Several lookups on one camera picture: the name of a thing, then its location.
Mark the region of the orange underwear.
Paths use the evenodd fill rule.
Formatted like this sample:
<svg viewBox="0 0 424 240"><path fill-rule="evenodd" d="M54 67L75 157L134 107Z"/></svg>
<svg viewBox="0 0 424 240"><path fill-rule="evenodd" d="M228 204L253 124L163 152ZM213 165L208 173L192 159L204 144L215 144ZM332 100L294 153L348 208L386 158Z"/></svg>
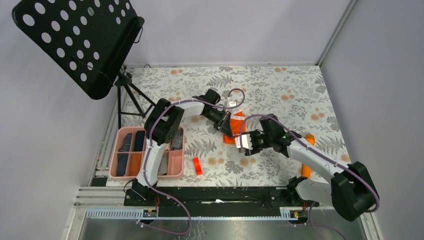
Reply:
<svg viewBox="0 0 424 240"><path fill-rule="evenodd" d="M242 110L235 110L229 119L229 125L233 137L227 135L222 136L222 141L224 144L234 145L236 143L236 138L240 135L241 132L246 131L246 127L242 127L242 123L245 120L246 116Z"/></svg>

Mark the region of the grey striped underwear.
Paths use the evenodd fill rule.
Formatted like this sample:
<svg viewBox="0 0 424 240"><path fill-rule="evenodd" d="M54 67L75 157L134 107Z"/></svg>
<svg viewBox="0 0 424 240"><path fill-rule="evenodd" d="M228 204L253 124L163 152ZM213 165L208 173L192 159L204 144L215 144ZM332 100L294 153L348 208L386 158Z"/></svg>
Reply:
<svg viewBox="0 0 424 240"><path fill-rule="evenodd" d="M174 139L171 142L171 150L178 151L183 148L184 143L184 131L182 128L179 128Z"/></svg>

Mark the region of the small red block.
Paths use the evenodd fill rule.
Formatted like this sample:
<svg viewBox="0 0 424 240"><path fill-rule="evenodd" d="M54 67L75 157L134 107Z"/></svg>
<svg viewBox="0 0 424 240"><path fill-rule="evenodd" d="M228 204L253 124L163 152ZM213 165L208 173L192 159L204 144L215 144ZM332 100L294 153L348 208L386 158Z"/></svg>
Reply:
<svg viewBox="0 0 424 240"><path fill-rule="evenodd" d="M192 160L193 160L193 165L194 165L196 175L201 176L203 174L203 170L202 170L199 158L194 157Z"/></svg>

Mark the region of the pink divided storage tray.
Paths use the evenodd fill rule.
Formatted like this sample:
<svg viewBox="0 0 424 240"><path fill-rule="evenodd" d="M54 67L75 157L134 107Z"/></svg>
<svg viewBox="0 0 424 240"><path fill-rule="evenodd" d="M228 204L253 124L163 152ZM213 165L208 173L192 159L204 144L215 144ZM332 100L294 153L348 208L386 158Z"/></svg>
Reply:
<svg viewBox="0 0 424 240"><path fill-rule="evenodd" d="M184 128L180 127L179 129L183 129L183 144L181 150L171 150L171 143L169 143L164 150L164 154L162 157L168 157L168 173L167 175L158 175L159 180L177 180L182 177L184 173ZM132 153L143 153L143 158L145 156L146 147L147 147L147 134L145 133L144 138L144 146L143 151L134 151L134 142L135 142L135 133L137 131L145 131L143 127L123 127L118 130L117 136L115 138L114 148L112 151L112 156L110 159L109 172L108 176L114 180L120 181L129 181L136 176L129 176L129 167L130 167L130 154ZM129 152L118 152L119 148L122 146L124 137L126 134L132 133L132 141ZM128 161L126 166L126 173L124 176L116 176L116 168L117 168L117 154L128 154Z"/></svg>

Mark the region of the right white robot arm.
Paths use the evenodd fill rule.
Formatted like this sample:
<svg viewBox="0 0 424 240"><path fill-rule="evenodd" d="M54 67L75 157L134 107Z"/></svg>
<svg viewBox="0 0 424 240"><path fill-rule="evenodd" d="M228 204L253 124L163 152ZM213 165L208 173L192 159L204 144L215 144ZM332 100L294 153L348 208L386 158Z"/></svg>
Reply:
<svg viewBox="0 0 424 240"><path fill-rule="evenodd" d="M287 191L287 201L293 206L315 201L332 206L347 221L380 208L380 196L367 167L359 161L340 163L316 148L305 137L284 126L274 114L258 114L261 130L241 131L235 138L236 147L250 156L272 148L287 158L307 165L325 181L309 178L294 181Z"/></svg>

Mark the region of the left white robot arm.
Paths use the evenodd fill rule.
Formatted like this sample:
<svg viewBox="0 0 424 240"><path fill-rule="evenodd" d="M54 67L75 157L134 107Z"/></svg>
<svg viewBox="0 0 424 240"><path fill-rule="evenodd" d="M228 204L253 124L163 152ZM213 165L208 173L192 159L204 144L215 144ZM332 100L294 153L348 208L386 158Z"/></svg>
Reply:
<svg viewBox="0 0 424 240"><path fill-rule="evenodd" d="M166 146L172 142L180 128L182 119L204 116L213 127L228 137L233 136L230 127L230 110L239 105L231 100L227 105L219 105L221 97L212 89L191 99L171 103L161 98L145 122L146 149L140 171L132 182L131 190L144 206L155 200L153 190L158 181L158 171Z"/></svg>

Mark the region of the floral tablecloth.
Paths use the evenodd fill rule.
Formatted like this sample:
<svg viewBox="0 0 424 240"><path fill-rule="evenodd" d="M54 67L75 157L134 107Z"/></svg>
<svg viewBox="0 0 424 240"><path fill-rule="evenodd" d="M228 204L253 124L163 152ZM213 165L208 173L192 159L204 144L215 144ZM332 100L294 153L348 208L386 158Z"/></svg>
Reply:
<svg viewBox="0 0 424 240"><path fill-rule="evenodd" d="M258 114L274 114L290 130L315 137L317 148L333 160L350 162L345 141L318 66L135 67L132 82L154 102L188 100L212 89L225 104L243 101L248 130L260 129ZM245 156L203 116L182 120L184 167L179 179L160 179L161 187L284 186L300 176L302 165L272 149ZM203 174L196 175L193 158Z"/></svg>

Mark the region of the grey rolled cloth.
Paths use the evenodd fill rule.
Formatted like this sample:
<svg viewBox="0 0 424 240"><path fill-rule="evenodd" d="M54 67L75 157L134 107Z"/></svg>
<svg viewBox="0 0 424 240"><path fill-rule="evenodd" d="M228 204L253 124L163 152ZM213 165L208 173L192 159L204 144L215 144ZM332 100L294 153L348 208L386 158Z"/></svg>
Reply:
<svg viewBox="0 0 424 240"><path fill-rule="evenodd" d="M168 164L169 164L169 158L164 156L162 157L159 167L158 167L158 176L163 176L168 174Z"/></svg>

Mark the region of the navy rolled cloth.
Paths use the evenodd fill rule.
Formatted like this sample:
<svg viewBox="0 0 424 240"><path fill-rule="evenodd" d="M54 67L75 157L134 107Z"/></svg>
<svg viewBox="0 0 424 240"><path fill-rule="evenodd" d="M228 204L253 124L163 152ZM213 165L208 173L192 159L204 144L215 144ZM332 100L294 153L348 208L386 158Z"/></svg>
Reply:
<svg viewBox="0 0 424 240"><path fill-rule="evenodd" d="M135 133L134 147L133 147L134 152L142 152L143 151L145 135L146 135L146 132L144 130L139 130Z"/></svg>

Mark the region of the orange rolled cloth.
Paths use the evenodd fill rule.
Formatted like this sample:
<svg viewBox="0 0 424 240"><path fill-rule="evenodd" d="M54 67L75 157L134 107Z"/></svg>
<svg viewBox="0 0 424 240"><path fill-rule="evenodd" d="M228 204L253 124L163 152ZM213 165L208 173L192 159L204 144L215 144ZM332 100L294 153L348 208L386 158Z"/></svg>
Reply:
<svg viewBox="0 0 424 240"><path fill-rule="evenodd" d="M141 169L143 160L143 153L142 152L135 152L130 154L130 161L129 161L129 170L128 175L131 177L136 177Z"/></svg>

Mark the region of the striped dark rolled cloth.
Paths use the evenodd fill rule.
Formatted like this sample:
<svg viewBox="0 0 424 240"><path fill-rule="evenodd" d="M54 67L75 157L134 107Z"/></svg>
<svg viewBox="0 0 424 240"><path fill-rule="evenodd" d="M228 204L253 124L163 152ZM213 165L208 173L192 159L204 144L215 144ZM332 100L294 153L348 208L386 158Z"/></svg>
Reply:
<svg viewBox="0 0 424 240"><path fill-rule="evenodd" d="M131 149L131 142L132 142L132 133L127 133L123 139L123 143L121 147L118 149L118 152L129 152Z"/></svg>

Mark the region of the blue rolled cloth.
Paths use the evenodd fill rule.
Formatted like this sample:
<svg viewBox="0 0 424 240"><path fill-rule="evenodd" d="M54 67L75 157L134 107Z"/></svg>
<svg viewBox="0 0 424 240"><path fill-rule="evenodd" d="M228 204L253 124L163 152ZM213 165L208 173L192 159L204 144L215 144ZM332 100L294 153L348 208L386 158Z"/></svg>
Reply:
<svg viewBox="0 0 424 240"><path fill-rule="evenodd" d="M128 163L129 154L128 153L118 153L117 154L117 165L116 165L116 176L123 177L126 173L127 163Z"/></svg>

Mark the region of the black perforated music stand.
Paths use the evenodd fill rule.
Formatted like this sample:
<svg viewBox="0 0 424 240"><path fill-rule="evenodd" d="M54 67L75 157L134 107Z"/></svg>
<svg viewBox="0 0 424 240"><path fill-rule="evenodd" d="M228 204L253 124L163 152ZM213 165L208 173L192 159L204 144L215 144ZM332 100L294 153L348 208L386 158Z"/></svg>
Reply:
<svg viewBox="0 0 424 240"><path fill-rule="evenodd" d="M129 0L21 0L11 16L90 99L112 88L126 90L132 101L141 94L122 72L145 23Z"/></svg>

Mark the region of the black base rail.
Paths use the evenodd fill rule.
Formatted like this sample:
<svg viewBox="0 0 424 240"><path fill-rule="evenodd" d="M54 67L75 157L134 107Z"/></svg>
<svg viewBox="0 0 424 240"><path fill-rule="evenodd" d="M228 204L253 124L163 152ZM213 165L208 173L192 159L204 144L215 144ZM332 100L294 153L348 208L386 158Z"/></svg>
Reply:
<svg viewBox="0 0 424 240"><path fill-rule="evenodd" d="M157 187L157 191L135 192L127 189L126 207L152 207L159 217L200 218L284 218L304 213L307 207L319 206L302 200L287 187Z"/></svg>

